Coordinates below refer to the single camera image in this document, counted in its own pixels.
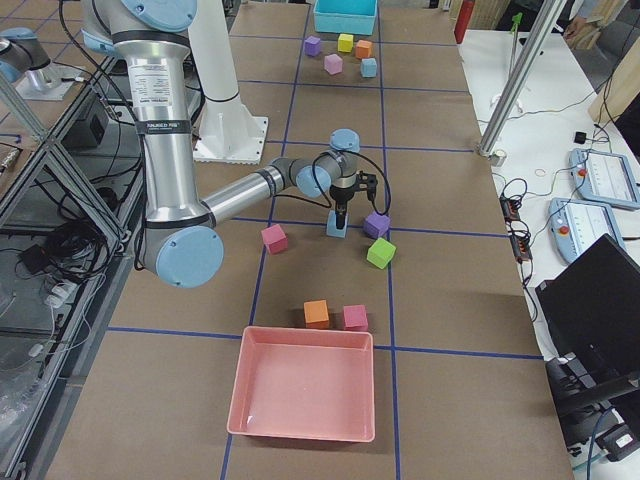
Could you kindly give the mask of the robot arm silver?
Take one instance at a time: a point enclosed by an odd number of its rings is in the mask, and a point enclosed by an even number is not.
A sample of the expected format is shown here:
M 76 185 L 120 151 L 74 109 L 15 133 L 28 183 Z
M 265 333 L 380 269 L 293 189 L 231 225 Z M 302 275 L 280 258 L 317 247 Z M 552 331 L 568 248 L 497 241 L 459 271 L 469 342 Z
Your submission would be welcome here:
M 207 197 L 195 160 L 259 161 L 268 121 L 243 104 L 218 1 L 86 1 L 86 46 L 126 62 L 132 119 L 144 152 L 142 265 L 194 288 L 219 270 L 216 226 L 289 187 L 314 197 L 352 186 L 359 139 L 334 132 L 315 159 L 277 158 Z
M 1 32 L 1 74 L 15 83 L 27 71 L 47 67 L 51 59 L 37 35 L 29 28 L 14 27 Z

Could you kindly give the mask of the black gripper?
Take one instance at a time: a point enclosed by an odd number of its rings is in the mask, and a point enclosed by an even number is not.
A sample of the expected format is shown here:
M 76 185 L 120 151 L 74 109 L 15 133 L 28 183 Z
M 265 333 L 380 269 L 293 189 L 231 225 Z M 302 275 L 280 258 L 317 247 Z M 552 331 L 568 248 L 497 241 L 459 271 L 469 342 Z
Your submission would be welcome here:
M 332 185 L 330 187 L 330 196 L 335 202 L 335 217 L 336 217 L 336 225 L 346 225 L 347 218 L 347 204 L 353 199 L 356 193 L 356 184 L 352 184 L 349 186 L 336 186 Z

